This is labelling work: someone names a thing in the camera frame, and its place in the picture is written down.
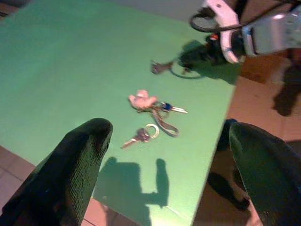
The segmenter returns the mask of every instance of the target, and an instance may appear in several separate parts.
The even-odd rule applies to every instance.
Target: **floor tile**
[[[35,166],[32,165],[30,162],[17,156],[14,163],[7,170],[17,178],[25,180],[28,177],[28,175],[34,170],[34,168]]]
[[[94,226],[91,223],[89,223],[88,221],[86,221],[85,219],[83,219],[83,222],[81,223],[81,226]]]
[[[84,219],[96,226],[111,225],[117,213],[91,198]]]
[[[260,84],[239,77],[228,111],[228,118],[258,126],[281,136],[283,116],[273,109],[273,97],[281,85]]]
[[[292,114],[285,117],[283,140],[301,140],[301,95],[292,110]]]
[[[4,147],[0,146],[0,167],[3,169],[7,169],[12,165],[14,160],[16,159],[16,155],[6,150]]]
[[[8,172],[4,172],[0,177],[0,209],[8,202],[10,197],[16,192],[22,181]]]
[[[135,223],[134,221],[122,216],[121,214],[118,214],[118,216],[116,216],[113,225],[112,226],[138,226],[137,223]]]

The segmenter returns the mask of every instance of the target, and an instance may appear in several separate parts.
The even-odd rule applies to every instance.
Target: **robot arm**
[[[287,1],[273,7],[284,5]],[[200,13],[190,25],[201,32],[213,32],[199,52],[183,53],[182,64],[189,65],[194,56],[214,65],[238,63],[244,56],[270,54],[289,48],[301,48],[301,4],[288,13],[261,16],[251,23],[239,24],[238,16],[223,0],[206,0]],[[197,17],[213,19],[219,28],[201,28],[194,23]]]
[[[242,35],[248,56],[301,48],[301,5],[244,26]]]

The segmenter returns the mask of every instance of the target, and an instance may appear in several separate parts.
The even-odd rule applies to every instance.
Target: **small metal object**
[[[158,127],[157,125],[155,125],[155,124],[147,124],[147,125],[145,126],[145,130],[147,130],[147,129],[150,128],[150,127],[155,128],[155,134],[154,134],[154,135],[150,135],[150,137],[151,137],[152,139],[154,139],[154,138],[156,138],[157,136],[159,136],[159,127]]]
[[[169,103],[161,102],[162,104],[162,109],[165,111],[174,111],[174,112],[180,112],[180,113],[188,113],[185,109],[180,108],[180,107],[174,107]]]
[[[147,131],[148,128],[150,127],[154,127],[155,128],[155,134],[154,135],[150,135]],[[149,141],[150,138],[156,138],[159,135],[159,128],[158,126],[154,125],[154,124],[147,124],[145,126],[145,128],[140,128],[137,130],[136,136],[134,136],[132,139],[130,139],[129,141],[125,142],[124,145],[121,147],[121,149],[124,149],[134,143],[137,143],[138,141],[141,141],[143,143],[147,143]]]

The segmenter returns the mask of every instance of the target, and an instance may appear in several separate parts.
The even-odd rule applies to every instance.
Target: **silver key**
[[[155,134],[154,135],[150,135],[147,131],[148,128],[150,127],[154,127],[155,128]],[[121,147],[121,149],[124,149],[134,143],[137,143],[138,141],[141,142],[148,142],[150,138],[156,138],[159,135],[159,127],[157,125],[154,124],[148,124],[145,126],[145,128],[140,128],[137,130],[136,136],[134,136],[132,139],[130,139],[129,141],[125,142],[124,145]]]
[[[124,149],[124,148],[138,142],[138,141],[146,143],[146,142],[149,141],[149,139],[150,139],[150,135],[146,131],[146,129],[145,128],[140,128],[140,129],[137,130],[136,136],[134,136],[129,141],[125,142],[124,145],[121,148]]]
[[[172,106],[171,104],[169,103],[165,103],[165,102],[161,102],[162,103],[162,109],[164,111],[174,111],[174,112],[180,112],[180,113],[185,113],[187,114],[188,112],[183,109],[183,108],[180,108],[180,107],[174,107]]]

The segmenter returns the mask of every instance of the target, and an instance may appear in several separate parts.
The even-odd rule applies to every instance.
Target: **metal key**
[[[165,111],[174,111],[174,112],[180,112],[180,113],[185,113],[185,114],[188,113],[185,109],[180,108],[180,107],[174,107],[169,103],[161,102],[161,104],[162,104],[163,110],[165,110]]]
[[[124,145],[121,147],[122,149],[138,142],[138,141],[142,141],[144,143],[148,142],[150,139],[150,135],[149,133],[146,131],[145,128],[140,128],[137,130],[136,136],[134,136],[132,139],[130,139],[129,141],[125,142]]]
[[[155,134],[154,135],[150,135],[147,131],[148,128],[150,127],[154,127],[155,128]],[[145,128],[140,128],[137,130],[136,136],[134,136],[132,139],[130,139],[129,141],[125,142],[124,145],[121,147],[121,149],[124,149],[134,143],[137,143],[138,141],[141,142],[148,142],[150,138],[156,138],[159,135],[159,127],[157,125],[154,124],[148,124],[145,126]]]

